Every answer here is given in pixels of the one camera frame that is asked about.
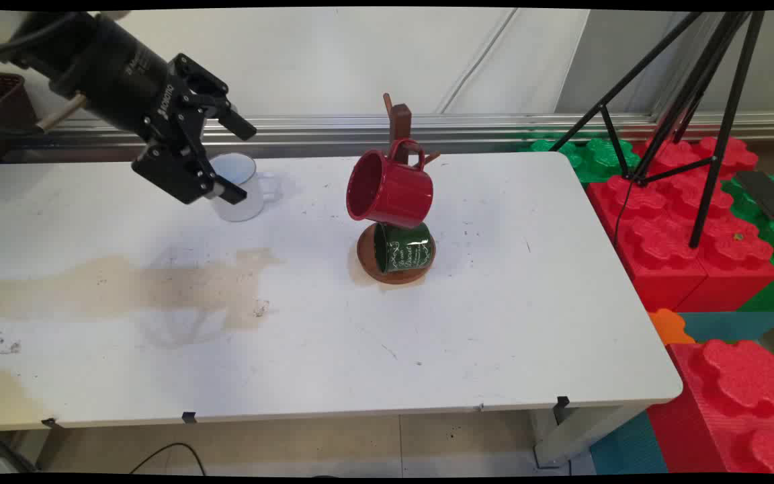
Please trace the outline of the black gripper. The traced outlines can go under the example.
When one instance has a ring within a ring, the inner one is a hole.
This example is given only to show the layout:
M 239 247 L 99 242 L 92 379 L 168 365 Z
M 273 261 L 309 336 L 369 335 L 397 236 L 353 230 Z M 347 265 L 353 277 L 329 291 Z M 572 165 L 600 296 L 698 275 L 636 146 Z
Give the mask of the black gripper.
M 219 198 L 236 205 L 248 199 L 246 190 L 212 168 L 202 141 L 185 137 L 176 124 L 178 108 L 190 108 L 239 140 L 253 138 L 257 129 L 234 109 L 225 82 L 184 53 L 160 57 L 103 15 L 30 13 L 11 39 L 39 34 L 59 19 L 59 30 L 10 52 L 8 62 L 43 74 L 59 96 L 84 95 L 86 110 L 114 128 L 156 141 L 133 159 L 133 171 L 176 200 Z

